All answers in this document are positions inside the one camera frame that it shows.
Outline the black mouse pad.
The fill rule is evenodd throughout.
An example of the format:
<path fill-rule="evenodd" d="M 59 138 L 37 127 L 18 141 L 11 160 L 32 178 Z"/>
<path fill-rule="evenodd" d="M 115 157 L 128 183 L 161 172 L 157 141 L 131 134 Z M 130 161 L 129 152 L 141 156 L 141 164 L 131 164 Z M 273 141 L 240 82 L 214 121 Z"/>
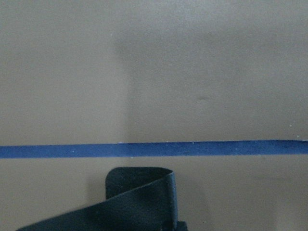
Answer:
<path fill-rule="evenodd" d="M 49 218 L 23 231 L 186 231 L 178 220 L 175 174 L 162 167 L 116 167 L 105 201 Z"/>

